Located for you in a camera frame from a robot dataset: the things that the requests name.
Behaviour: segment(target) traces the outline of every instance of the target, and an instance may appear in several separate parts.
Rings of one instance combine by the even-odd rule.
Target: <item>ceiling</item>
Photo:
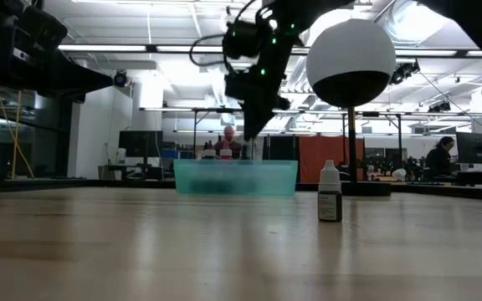
[[[226,14],[226,6],[231,5],[232,15],[236,15],[238,8],[246,1],[146,1],[154,3],[152,5],[114,4],[109,0],[45,0],[45,2],[45,10],[69,29],[65,43],[188,45],[202,36],[223,32],[224,24],[229,18]],[[354,18],[374,19],[390,2],[390,0],[372,0],[372,8],[355,13]],[[250,18],[259,7],[261,2],[256,1],[244,16]],[[419,22],[428,23],[429,20],[419,20]],[[220,40],[215,39],[209,43],[220,44]],[[453,22],[447,22],[418,46],[475,47],[462,29]],[[165,75],[164,99],[172,106],[178,104],[187,106],[187,102],[191,99],[204,99],[206,94],[213,94],[211,82],[217,78],[220,80],[220,76],[202,72],[199,67],[192,65],[186,54],[80,54],[76,55],[76,58],[107,64],[153,60],[158,63],[159,69]],[[289,75],[298,68],[296,66],[299,59],[299,57],[291,58],[286,70]],[[370,104],[359,110],[426,110],[426,106],[420,108],[419,104],[439,95],[439,90],[448,92],[455,101],[464,104],[469,102],[469,92],[482,84],[482,59],[420,59],[418,62],[425,77],[431,80],[437,86],[436,88],[429,84],[425,77],[416,74],[403,84],[389,87]],[[307,94],[301,94],[295,97],[300,98],[302,103],[302,98],[307,96]]]

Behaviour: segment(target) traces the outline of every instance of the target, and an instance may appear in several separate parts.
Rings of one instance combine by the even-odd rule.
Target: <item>teal plastic tub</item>
[[[182,194],[293,196],[297,161],[175,160]]]

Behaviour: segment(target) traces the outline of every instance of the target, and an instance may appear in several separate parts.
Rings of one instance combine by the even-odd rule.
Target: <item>small bottle in background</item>
[[[333,160],[327,160],[320,173],[317,217],[322,222],[341,222],[343,218],[340,172]]]

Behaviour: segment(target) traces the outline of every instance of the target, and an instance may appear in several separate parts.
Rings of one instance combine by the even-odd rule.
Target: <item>white sphere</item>
[[[395,65],[395,48],[384,29],[351,19],[321,33],[308,52],[306,74],[320,99],[345,108],[375,99]]]

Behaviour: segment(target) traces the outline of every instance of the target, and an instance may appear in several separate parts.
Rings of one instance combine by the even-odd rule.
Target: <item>person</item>
[[[455,140],[444,137],[427,155],[426,167],[431,176],[451,176],[451,155],[449,151],[455,146]]]
[[[220,151],[222,149],[226,148],[226,145],[230,150],[232,150],[232,157],[234,159],[238,159],[241,156],[241,149],[243,148],[243,145],[233,138],[234,133],[233,127],[227,126],[224,128],[224,140],[217,142],[213,147],[213,149],[217,152],[217,156],[220,155]]]

